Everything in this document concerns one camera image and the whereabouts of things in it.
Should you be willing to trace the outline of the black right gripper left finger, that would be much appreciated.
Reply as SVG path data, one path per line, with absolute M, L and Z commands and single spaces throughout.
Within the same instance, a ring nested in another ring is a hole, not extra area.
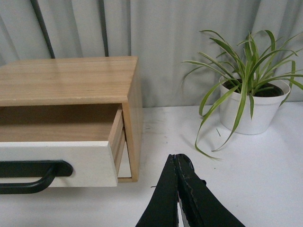
M 174 156 L 169 155 L 138 227 L 177 227 L 178 192 Z

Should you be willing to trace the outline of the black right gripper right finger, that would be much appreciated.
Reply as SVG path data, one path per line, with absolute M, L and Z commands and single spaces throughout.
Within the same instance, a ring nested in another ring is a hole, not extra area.
M 178 196 L 185 227 L 242 227 L 207 188 L 206 181 L 195 173 L 193 164 L 185 154 L 175 155 L 178 177 Z

